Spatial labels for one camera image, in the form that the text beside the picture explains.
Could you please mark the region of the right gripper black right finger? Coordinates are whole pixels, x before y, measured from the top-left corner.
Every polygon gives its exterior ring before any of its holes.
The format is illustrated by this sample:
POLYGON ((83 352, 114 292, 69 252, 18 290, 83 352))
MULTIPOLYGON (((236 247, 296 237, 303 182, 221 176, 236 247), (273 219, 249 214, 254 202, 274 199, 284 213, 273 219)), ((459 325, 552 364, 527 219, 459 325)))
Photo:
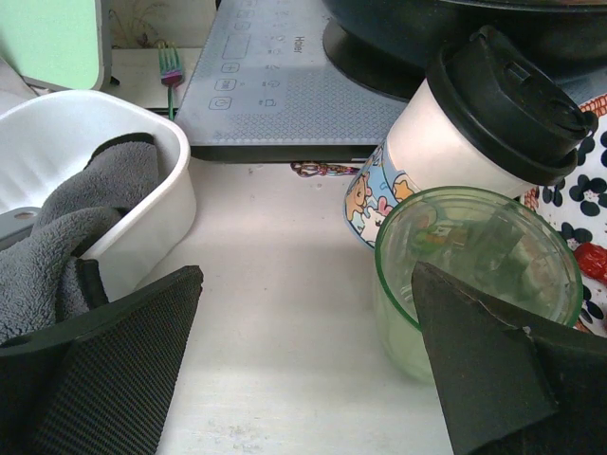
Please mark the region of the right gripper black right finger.
POLYGON ((603 454, 606 340, 417 263, 414 306, 456 454, 603 454))

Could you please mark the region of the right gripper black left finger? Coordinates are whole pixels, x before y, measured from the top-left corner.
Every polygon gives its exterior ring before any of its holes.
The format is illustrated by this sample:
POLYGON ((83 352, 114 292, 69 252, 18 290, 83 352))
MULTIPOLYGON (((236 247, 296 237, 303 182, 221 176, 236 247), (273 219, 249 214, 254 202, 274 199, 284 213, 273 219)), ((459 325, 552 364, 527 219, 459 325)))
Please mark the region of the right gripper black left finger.
POLYGON ((3 343, 2 453, 155 453, 203 280, 186 265, 3 343))

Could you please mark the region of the grey microfibre cloth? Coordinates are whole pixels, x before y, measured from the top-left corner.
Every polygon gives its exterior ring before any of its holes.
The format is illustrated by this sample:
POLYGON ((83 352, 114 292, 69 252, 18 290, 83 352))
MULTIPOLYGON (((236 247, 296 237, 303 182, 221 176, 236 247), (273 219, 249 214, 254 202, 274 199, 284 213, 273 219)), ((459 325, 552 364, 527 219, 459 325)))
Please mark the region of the grey microfibre cloth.
POLYGON ((1 340, 108 302, 99 263, 82 255, 159 184, 152 135, 112 138, 44 202, 27 238, 1 253, 1 340))

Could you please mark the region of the white plastic storage basket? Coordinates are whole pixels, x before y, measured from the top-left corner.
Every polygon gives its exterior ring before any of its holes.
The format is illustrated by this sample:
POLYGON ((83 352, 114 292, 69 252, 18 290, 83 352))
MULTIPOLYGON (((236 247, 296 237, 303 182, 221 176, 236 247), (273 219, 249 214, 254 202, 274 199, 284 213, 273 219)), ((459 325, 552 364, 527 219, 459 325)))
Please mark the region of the white plastic storage basket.
POLYGON ((152 135, 160 182, 83 255, 98 262, 109 300, 133 292, 193 223, 196 200, 184 132, 144 108, 92 90, 43 95, 1 116, 2 212, 40 208, 101 144, 132 133, 152 135))

